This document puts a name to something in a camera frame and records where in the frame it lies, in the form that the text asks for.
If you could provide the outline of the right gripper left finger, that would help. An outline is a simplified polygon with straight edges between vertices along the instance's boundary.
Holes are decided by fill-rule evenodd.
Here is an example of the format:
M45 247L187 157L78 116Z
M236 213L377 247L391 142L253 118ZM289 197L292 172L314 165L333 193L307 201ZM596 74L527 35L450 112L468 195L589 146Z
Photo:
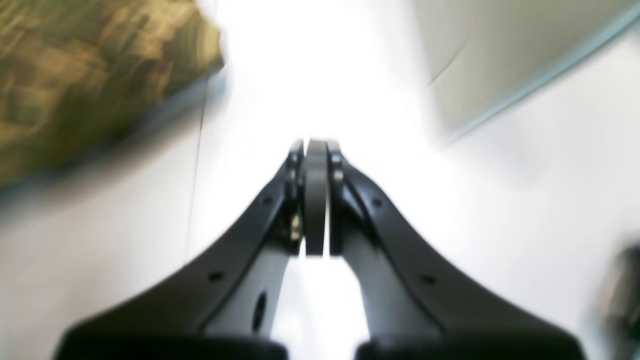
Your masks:
M57 360L286 360L270 340L288 262L321 256L327 143L294 143L235 223L169 278L69 330Z

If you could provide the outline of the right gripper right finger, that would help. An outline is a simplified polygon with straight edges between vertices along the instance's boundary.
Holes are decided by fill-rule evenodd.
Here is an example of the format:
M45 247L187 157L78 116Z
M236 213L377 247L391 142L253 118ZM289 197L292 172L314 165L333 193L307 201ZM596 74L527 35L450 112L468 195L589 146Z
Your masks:
M358 279L369 340L357 360L582 360L566 330L467 276L327 144L329 251Z

